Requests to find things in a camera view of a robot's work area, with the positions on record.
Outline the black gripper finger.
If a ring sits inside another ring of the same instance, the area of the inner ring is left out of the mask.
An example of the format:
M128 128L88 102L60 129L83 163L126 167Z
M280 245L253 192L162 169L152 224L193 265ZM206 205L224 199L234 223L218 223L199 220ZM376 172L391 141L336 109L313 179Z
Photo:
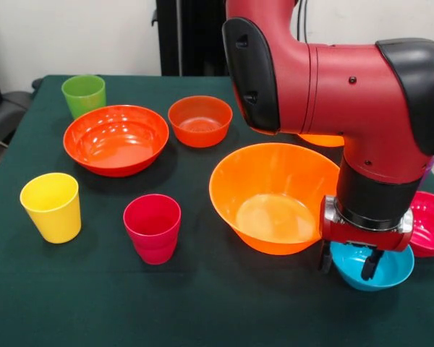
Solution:
M318 270L321 273L328 273L333 263L331 254L331 242L329 240L322 240L320 249L320 259L318 264Z
M383 254L383 250L373 249L372 253L365 259L361 272L361 277L363 280L373 279L375 271L377 270L378 264Z

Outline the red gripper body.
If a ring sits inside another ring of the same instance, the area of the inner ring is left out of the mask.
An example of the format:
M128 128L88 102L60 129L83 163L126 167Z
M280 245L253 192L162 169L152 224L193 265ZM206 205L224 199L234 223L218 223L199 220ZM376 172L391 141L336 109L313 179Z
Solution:
M373 230L349 222L336 207L335 197L326 195L321 202L319 231L321 238L326 241L401 252L409 245L413 226L411 209L405 212L395 228Z

